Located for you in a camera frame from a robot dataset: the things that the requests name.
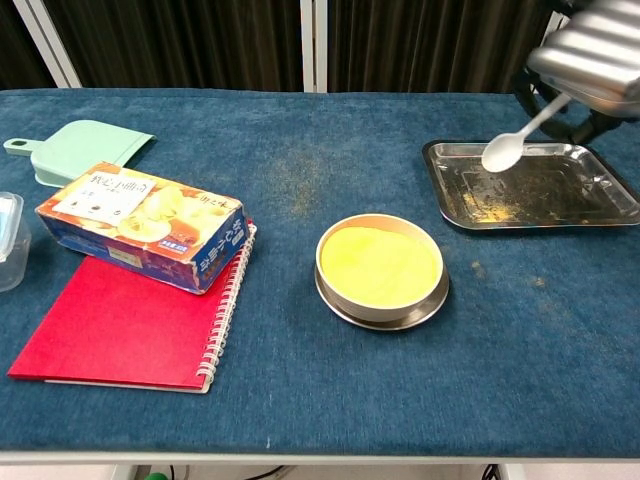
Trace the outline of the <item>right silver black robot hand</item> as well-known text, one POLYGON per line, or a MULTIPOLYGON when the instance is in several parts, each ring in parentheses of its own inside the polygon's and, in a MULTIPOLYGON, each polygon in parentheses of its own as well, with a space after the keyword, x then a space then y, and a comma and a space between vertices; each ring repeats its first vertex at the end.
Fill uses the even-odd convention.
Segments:
POLYGON ((586 144, 622 123, 640 121, 640 0, 546 0, 569 17, 534 49, 512 77, 525 112, 542 110, 539 97, 565 93, 589 109, 578 125, 549 119, 540 129, 552 139, 586 144))

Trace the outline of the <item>white plastic spoon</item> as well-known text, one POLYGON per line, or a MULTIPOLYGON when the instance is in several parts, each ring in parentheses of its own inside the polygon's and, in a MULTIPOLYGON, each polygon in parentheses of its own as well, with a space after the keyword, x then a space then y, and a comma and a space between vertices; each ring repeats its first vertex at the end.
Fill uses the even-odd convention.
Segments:
POLYGON ((513 167, 523 154, 525 139, 570 101, 569 95, 561 93, 519 131, 502 133, 493 138, 482 153, 483 168, 491 173, 499 173, 513 167))

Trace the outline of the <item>metal tray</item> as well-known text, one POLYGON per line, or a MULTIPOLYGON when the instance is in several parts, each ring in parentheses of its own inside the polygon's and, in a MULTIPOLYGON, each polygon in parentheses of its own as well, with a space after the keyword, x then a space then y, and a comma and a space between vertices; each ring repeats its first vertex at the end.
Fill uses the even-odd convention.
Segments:
POLYGON ((435 140, 423 146, 442 216, 471 231, 640 225, 640 194, 593 149, 525 145, 512 168, 483 168, 485 145, 435 140))

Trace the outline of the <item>yellow bowl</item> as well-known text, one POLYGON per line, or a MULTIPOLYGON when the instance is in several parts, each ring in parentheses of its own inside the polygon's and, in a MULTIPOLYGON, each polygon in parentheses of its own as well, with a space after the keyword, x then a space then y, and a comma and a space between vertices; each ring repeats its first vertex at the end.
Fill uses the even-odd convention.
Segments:
POLYGON ((360 214, 340 220, 329 227, 316 248, 315 283, 318 293, 333 312, 342 319, 363 328, 393 331, 417 326, 435 315, 444 305, 449 293, 449 275, 441 250, 434 239, 417 225, 386 214, 360 214), (442 273, 436 287, 415 304, 396 308, 375 308, 355 303, 330 286, 320 264, 320 253, 327 238, 346 227, 370 227, 405 234, 432 247, 441 259, 442 273))

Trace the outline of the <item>black curtain panel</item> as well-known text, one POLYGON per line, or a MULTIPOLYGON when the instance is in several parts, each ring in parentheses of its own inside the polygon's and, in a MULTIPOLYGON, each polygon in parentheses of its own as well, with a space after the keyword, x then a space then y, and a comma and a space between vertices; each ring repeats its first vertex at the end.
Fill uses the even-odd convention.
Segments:
POLYGON ((54 86, 13 1, 0 0, 0 90, 54 86))
POLYGON ((329 0, 331 92, 508 93, 547 0, 329 0))
POLYGON ((303 89, 299 0, 43 0, 89 88, 303 89))

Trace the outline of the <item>blue table cloth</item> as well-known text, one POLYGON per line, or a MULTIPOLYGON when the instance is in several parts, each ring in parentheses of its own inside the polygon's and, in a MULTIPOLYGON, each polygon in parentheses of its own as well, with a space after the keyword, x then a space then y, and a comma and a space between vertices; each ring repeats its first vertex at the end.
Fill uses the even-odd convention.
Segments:
POLYGON ((640 226, 469 232, 438 209, 433 140, 527 118, 509 95, 196 89, 0 91, 0 191, 32 232, 0 294, 0 458, 53 451, 640 458, 640 226), (154 134, 140 170, 240 199, 258 232, 207 394, 47 384, 8 368, 81 262, 34 214, 50 195, 3 149, 95 119, 154 134), (400 333, 320 299, 316 244, 384 212, 427 230, 443 308, 400 333))

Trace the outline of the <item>cookie box blue orange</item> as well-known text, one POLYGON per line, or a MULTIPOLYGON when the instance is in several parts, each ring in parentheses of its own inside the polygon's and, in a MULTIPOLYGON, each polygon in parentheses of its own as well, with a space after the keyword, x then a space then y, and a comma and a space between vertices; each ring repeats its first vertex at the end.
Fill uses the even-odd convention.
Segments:
POLYGON ((255 232, 237 199, 106 162, 36 212, 62 246, 198 295, 255 232))

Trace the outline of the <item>mint green dustpan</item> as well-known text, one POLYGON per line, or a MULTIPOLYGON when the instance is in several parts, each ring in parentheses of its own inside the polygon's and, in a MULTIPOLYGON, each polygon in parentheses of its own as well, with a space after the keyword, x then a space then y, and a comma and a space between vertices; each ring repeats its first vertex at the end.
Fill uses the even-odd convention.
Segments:
POLYGON ((35 180, 62 188, 100 162, 123 167, 155 136, 95 120, 75 120, 46 140, 11 138, 3 147, 10 155, 27 156, 35 180))

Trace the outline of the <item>red spiral notebook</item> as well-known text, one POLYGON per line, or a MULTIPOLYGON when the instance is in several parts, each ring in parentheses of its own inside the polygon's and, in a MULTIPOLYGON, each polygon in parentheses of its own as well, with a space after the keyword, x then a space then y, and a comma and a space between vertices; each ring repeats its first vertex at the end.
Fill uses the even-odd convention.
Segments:
POLYGON ((196 295, 85 258, 19 353, 14 380, 204 394, 213 383, 257 228, 196 295))

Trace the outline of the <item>clear plastic container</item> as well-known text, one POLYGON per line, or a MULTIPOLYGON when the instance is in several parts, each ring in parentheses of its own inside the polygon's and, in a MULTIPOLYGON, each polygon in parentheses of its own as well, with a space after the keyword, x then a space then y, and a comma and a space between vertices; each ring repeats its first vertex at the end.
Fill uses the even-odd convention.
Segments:
POLYGON ((0 192, 0 292, 15 288, 24 278, 31 231, 23 207, 20 195, 0 192))

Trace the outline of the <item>white screen frame post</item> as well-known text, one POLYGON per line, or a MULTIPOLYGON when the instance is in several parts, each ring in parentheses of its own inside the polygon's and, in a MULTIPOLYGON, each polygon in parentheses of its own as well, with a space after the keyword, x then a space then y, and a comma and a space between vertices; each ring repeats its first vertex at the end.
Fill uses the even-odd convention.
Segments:
POLYGON ((302 78, 306 93, 328 92, 328 0, 299 0, 302 78))
POLYGON ((543 34, 541 44, 545 43, 549 35, 551 35, 552 33, 556 32, 559 29, 562 29, 568 23, 569 20, 570 20, 569 16, 561 12, 553 11, 549 18, 545 32, 543 34))
POLYGON ((58 88, 82 88, 43 0, 12 0, 58 88))

